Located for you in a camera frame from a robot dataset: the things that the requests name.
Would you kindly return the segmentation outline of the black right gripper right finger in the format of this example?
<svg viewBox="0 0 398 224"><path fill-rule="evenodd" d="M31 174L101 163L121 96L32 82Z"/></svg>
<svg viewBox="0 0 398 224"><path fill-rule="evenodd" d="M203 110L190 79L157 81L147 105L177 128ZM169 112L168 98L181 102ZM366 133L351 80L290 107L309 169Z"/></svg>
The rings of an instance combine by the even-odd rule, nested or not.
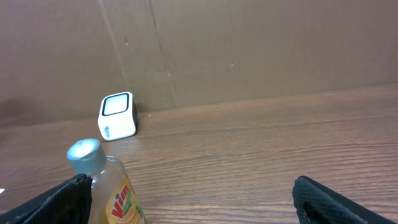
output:
<svg viewBox="0 0 398 224"><path fill-rule="evenodd" d="M292 197L300 224L395 224L304 175Z"/></svg>

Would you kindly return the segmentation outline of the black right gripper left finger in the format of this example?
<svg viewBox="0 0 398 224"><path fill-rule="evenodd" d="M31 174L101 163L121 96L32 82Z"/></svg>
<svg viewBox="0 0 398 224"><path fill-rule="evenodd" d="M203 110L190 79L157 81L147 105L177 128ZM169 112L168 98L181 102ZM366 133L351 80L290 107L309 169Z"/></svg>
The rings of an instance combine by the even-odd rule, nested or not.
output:
<svg viewBox="0 0 398 224"><path fill-rule="evenodd" d="M88 224L93 179L78 174L1 215L1 224Z"/></svg>

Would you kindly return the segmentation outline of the yellow oil bottle silver cap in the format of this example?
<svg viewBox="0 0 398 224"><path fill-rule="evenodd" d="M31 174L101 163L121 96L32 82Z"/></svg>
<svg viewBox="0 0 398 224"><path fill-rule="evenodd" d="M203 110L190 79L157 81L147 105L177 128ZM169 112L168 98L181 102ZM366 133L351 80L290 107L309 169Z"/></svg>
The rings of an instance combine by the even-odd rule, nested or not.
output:
<svg viewBox="0 0 398 224"><path fill-rule="evenodd" d="M79 140L67 151L67 159L77 174L93 179L89 223L148 224L124 164L107 156L97 139Z"/></svg>

